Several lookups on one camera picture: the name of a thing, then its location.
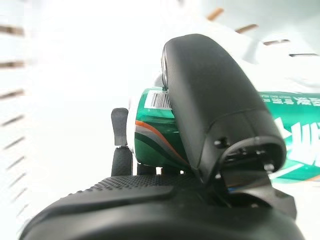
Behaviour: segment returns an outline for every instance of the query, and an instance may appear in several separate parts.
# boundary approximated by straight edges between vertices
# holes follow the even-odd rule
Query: white stripe
[[[277,172],[275,172],[275,173],[271,173],[271,174],[269,174],[269,179],[272,180],[272,179],[278,178],[278,177],[280,177],[280,176],[282,176],[282,175],[288,174],[288,173],[290,173],[290,172],[292,172],[292,171],[294,171],[294,170],[296,170],[296,169],[299,169],[299,168],[301,168],[301,167],[303,167],[303,164],[302,164],[302,163],[298,163],[298,164],[293,165],[293,166],[291,166],[291,167],[288,167],[288,168],[286,168],[286,169],[277,171]]]

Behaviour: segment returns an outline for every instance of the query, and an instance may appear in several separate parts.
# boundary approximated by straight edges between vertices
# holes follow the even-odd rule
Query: orange mark
[[[312,178],[309,178],[309,179],[307,179],[306,181],[310,182],[310,181],[317,180],[317,179],[319,179],[319,178],[320,178],[320,175],[314,176],[314,177],[312,177]]]
[[[206,18],[210,21],[215,20],[220,14],[222,14],[225,10],[221,7],[216,8],[209,16]]]
[[[178,156],[179,159],[181,159],[183,162],[185,162],[186,164],[188,164],[186,162],[186,160],[184,160],[179,153],[177,153],[177,151],[171,146],[171,144],[168,142],[168,140],[161,134],[161,132],[159,132],[157,129],[155,129],[153,126],[143,122],[143,121],[139,121],[136,120],[135,124],[140,126],[140,127],[144,127],[146,129],[149,129],[150,131],[152,131],[154,134],[156,134],[173,152],[174,154],[176,154]]]

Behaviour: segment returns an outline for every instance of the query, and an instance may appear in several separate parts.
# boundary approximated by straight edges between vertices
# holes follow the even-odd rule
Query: orange stripe
[[[140,126],[140,127],[143,127],[143,128],[146,128],[146,129],[149,129],[150,131],[152,131],[154,134],[156,134],[173,152],[174,154],[177,155],[177,157],[179,159],[181,159],[183,162],[185,162],[186,164],[187,161],[184,160],[180,155],[179,153],[177,153],[177,151],[171,146],[171,144],[167,141],[167,139],[161,134],[161,132],[159,132],[157,129],[155,129],[153,126],[143,122],[143,121],[139,121],[139,120],[136,120],[135,121],[135,124]]]
[[[309,178],[309,179],[307,179],[307,180],[305,180],[305,181],[314,181],[314,180],[319,179],[319,178],[320,178],[320,175],[314,176],[314,177]]]

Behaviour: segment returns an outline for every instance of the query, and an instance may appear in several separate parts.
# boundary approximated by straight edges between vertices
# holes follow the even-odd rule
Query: black plastic object
[[[156,175],[157,171],[154,166],[147,166],[143,164],[138,164],[136,167],[137,175]]]
[[[192,175],[121,176],[53,203],[20,240],[303,240],[271,208],[216,206]]]
[[[114,133],[114,145],[127,145],[127,118],[128,109],[115,108],[111,113],[111,121]]]
[[[162,69],[188,161],[203,183],[244,156],[281,168],[286,146],[272,116],[219,44],[200,34],[171,39]]]
[[[161,174],[162,175],[179,175],[180,169],[174,166],[166,165],[161,169]]]
[[[132,175],[133,156],[127,146],[115,149],[112,161],[111,176]]]

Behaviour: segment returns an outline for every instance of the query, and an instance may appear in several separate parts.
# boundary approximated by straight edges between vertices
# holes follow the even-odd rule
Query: textured rubber surface
[[[156,175],[157,171],[154,166],[147,166],[138,164],[136,168],[136,174],[138,175]]]
[[[193,175],[109,177],[43,210],[20,240],[304,239],[279,211],[218,207],[203,194]]]
[[[111,113],[111,121],[114,133],[114,145],[127,145],[127,118],[128,109],[115,108]]]
[[[132,175],[133,156],[128,147],[118,147],[114,151],[111,176]]]

